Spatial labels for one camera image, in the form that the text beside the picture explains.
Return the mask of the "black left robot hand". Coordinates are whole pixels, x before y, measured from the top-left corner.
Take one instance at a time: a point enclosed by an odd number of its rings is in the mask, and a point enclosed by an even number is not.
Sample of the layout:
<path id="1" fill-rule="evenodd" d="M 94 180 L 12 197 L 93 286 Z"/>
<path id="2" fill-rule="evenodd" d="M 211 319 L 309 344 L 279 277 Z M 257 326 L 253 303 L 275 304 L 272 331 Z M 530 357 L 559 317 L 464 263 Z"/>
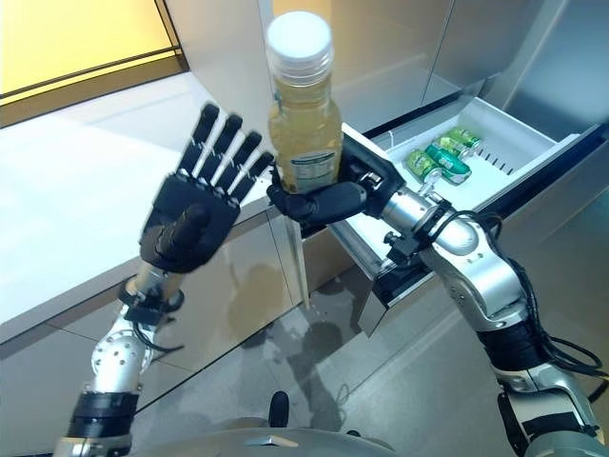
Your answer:
<path id="1" fill-rule="evenodd" d="M 263 152 L 246 168 L 262 135 L 251 131 L 226 159 L 243 119 L 230 114 L 215 142 L 206 148 L 220 110 L 207 103 L 191 133 L 176 170 L 163 181 L 140 238 L 141 259 L 172 273 L 190 273 L 207 263 L 227 238 L 241 203 L 273 155 Z"/>

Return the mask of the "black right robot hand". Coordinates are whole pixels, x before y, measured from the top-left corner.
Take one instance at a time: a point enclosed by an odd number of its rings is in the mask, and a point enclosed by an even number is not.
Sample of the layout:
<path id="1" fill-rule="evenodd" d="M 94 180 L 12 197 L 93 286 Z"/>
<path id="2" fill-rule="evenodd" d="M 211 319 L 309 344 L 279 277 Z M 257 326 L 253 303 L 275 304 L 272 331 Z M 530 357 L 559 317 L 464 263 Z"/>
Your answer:
<path id="1" fill-rule="evenodd" d="M 317 227 L 359 213 L 379 219 L 390 198 L 404 185 L 390 161 L 346 133 L 337 183 L 291 194 L 273 170 L 266 193 L 281 214 L 301 225 Z"/>

